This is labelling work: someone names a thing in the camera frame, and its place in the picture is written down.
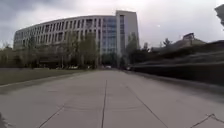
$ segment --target lawn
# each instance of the lawn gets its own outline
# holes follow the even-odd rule
[[[49,70],[49,69],[0,69],[0,86],[51,76],[78,73],[81,70]]]

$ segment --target paved walkway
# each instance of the paved walkway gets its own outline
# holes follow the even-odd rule
[[[1,94],[0,112],[14,128],[224,128],[222,96],[119,71]]]

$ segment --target curved building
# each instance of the curved building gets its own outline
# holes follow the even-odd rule
[[[128,44],[128,36],[135,33],[138,37],[137,15],[116,11],[114,16],[80,16],[33,25],[16,31],[14,49],[28,45],[31,35],[37,45],[59,44],[66,40],[69,32],[75,32],[78,40],[89,32],[94,33],[100,54],[114,52],[120,56]]]

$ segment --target building facade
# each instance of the building facade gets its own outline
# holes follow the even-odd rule
[[[217,12],[217,16],[221,20],[221,24],[224,26],[224,4],[215,8],[215,11]]]
[[[37,45],[60,44],[66,41],[69,32],[76,33],[78,40],[87,33],[94,33],[101,55],[116,53],[121,56],[128,45],[128,36],[135,33],[138,37],[137,14],[116,11],[114,16],[80,16],[33,25],[16,31],[14,49],[28,45],[31,36]]]

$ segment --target sky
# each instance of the sky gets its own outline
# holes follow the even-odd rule
[[[45,21],[82,15],[136,11],[139,39],[156,47],[195,33],[206,42],[224,39],[215,7],[224,0],[0,0],[0,46],[13,43],[16,30]]]

